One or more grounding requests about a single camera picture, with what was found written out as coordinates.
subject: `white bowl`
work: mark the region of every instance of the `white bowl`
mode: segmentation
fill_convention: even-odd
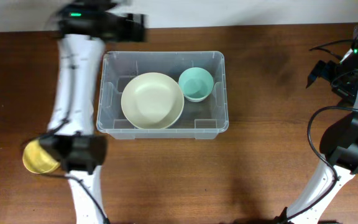
[[[140,129],[170,127],[180,117],[184,105],[179,85],[168,75],[156,72],[135,77],[121,98],[125,117]]]

